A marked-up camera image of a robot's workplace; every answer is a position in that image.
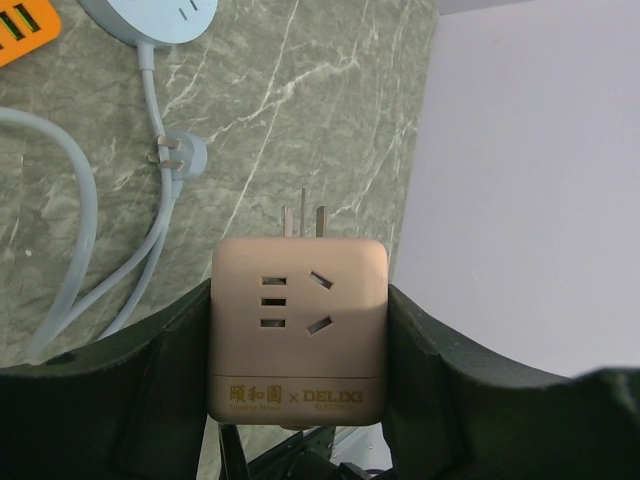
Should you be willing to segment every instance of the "power adapter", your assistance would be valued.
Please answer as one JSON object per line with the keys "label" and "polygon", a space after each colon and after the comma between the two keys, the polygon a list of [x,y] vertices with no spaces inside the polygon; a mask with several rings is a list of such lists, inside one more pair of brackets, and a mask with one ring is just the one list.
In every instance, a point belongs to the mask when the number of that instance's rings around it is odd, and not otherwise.
{"label": "power adapter", "polygon": [[300,237],[292,210],[283,217],[283,237],[224,239],[213,256],[209,413],[293,428],[377,423],[386,404],[386,250],[324,238],[325,207],[316,238],[303,236],[303,214]]}

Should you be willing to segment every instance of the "metal plug prong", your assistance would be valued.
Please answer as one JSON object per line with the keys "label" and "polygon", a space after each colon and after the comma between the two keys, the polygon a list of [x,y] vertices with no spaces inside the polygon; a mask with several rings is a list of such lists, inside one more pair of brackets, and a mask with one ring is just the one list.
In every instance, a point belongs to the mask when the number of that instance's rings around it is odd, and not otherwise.
{"label": "metal plug prong", "polygon": [[307,198],[307,189],[302,189],[302,198],[300,199],[300,236],[304,237],[304,204]]}
{"label": "metal plug prong", "polygon": [[316,237],[327,236],[327,207],[318,207],[316,210]]}
{"label": "metal plug prong", "polygon": [[282,236],[293,237],[293,209],[282,207]]}

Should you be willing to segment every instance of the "orange power strip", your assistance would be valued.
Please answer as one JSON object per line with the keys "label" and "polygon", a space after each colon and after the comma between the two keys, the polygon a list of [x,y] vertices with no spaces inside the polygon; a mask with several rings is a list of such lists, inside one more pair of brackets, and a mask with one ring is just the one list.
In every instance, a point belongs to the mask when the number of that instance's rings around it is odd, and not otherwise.
{"label": "orange power strip", "polygon": [[0,0],[0,67],[50,42],[60,28],[48,0]]}

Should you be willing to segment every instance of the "brand logo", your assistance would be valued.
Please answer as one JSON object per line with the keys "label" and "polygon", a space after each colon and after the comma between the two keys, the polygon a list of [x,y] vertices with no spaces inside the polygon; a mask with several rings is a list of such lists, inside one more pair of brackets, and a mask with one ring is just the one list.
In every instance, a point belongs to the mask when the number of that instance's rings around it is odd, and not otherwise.
{"label": "brand logo", "polygon": [[362,391],[305,390],[303,401],[323,403],[362,403]]}

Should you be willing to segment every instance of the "socket hole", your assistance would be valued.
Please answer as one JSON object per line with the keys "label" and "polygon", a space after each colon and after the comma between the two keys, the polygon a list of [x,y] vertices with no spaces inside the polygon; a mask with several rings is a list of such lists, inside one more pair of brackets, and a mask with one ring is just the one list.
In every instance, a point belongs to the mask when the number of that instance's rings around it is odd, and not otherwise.
{"label": "socket hole", "polygon": [[262,328],[284,328],[285,320],[272,319],[272,318],[261,318],[260,326]]}
{"label": "socket hole", "polygon": [[322,330],[323,328],[327,328],[332,323],[333,323],[333,320],[331,320],[331,317],[327,317],[320,320],[319,322],[314,323],[309,328],[307,328],[307,330],[309,331],[309,335],[315,335],[320,330]]}
{"label": "socket hole", "polygon": [[319,285],[322,285],[327,290],[331,289],[331,287],[333,286],[333,282],[331,280],[324,278],[322,275],[319,275],[316,272],[311,272],[309,277],[311,277],[311,280]]}
{"label": "socket hole", "polygon": [[31,30],[34,33],[40,30],[40,25],[38,25],[38,23],[33,19],[33,17],[29,13],[29,11],[24,7],[24,5],[19,3],[18,5],[13,7],[13,9],[20,16],[20,18],[22,18],[22,21],[27,24],[27,26],[29,27],[29,30]]}
{"label": "socket hole", "polygon": [[0,12],[0,23],[4,25],[11,36],[16,40],[22,40],[24,38],[24,34],[20,31],[18,26],[11,20],[11,17],[7,14],[7,12]]}
{"label": "socket hole", "polygon": [[287,284],[287,279],[286,277],[262,277],[262,284],[284,286]]}
{"label": "socket hole", "polygon": [[261,299],[263,307],[286,307],[286,298],[263,298]]}

